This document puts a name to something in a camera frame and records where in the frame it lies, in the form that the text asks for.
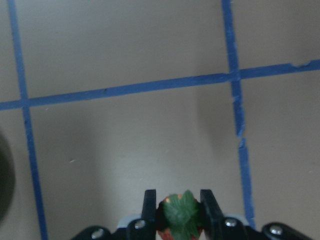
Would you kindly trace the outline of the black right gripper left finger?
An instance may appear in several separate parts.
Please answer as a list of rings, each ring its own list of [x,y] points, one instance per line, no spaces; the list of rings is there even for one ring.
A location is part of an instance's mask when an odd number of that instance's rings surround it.
[[[132,220],[126,228],[127,240],[155,240],[156,239],[156,211],[157,194],[155,189],[144,192],[142,212],[140,218]]]

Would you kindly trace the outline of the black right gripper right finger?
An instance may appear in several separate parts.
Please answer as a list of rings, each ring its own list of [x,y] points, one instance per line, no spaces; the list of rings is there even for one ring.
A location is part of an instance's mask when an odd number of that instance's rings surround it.
[[[224,214],[210,189],[200,191],[201,217],[207,240],[248,240],[242,219]]]

